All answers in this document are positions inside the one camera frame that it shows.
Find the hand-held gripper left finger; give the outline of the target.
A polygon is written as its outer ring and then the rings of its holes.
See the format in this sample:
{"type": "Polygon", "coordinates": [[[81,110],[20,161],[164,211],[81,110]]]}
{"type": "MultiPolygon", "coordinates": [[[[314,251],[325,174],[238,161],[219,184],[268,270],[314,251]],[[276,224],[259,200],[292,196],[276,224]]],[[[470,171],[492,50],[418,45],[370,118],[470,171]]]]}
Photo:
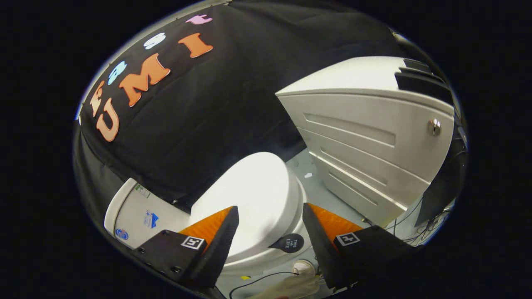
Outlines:
{"type": "Polygon", "coordinates": [[[136,258],[188,289],[215,287],[239,225],[230,206],[182,229],[164,229],[136,249],[136,258]]]}

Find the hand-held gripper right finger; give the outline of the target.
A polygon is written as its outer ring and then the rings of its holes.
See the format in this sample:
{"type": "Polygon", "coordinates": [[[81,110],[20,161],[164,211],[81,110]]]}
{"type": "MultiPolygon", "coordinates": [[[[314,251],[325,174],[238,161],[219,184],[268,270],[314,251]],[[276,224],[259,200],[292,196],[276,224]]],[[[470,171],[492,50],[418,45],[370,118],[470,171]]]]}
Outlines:
{"type": "Polygon", "coordinates": [[[420,251],[380,226],[363,228],[315,204],[304,203],[302,219],[329,288],[384,278],[420,251]]]}

